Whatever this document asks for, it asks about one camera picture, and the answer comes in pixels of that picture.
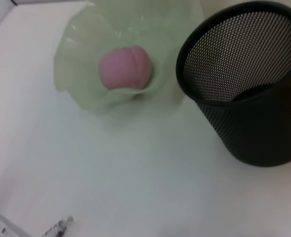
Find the clear grey pen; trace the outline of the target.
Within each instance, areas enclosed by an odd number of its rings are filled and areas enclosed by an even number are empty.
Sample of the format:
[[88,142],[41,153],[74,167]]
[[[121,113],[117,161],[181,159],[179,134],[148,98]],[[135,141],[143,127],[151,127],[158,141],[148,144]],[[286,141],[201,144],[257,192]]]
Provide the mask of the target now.
[[73,221],[74,219],[72,216],[69,216],[64,220],[60,220],[53,227],[47,230],[41,237],[63,237]]

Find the transparent ruler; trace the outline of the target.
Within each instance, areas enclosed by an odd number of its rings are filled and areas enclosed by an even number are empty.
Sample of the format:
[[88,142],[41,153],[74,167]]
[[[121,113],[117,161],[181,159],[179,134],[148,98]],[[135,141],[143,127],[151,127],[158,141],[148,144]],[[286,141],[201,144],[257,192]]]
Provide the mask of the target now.
[[0,237],[32,237],[0,214]]

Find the black mesh pen cup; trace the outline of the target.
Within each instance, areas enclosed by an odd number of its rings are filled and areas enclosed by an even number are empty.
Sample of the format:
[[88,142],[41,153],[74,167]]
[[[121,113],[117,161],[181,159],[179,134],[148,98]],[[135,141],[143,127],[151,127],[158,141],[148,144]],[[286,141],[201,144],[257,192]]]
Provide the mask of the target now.
[[251,1],[204,21],[176,77],[227,150],[260,167],[291,161],[291,8]]

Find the green translucent fruit bowl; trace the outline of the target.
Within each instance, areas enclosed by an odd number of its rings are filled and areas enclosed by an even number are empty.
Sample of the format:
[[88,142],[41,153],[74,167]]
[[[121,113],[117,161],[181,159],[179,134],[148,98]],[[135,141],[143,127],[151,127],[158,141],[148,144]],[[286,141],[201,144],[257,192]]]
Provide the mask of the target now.
[[[86,111],[148,99],[175,76],[181,45],[204,18],[200,0],[91,0],[73,16],[54,57],[54,83]],[[142,47],[152,61],[143,89],[107,89],[98,66],[112,50]]]

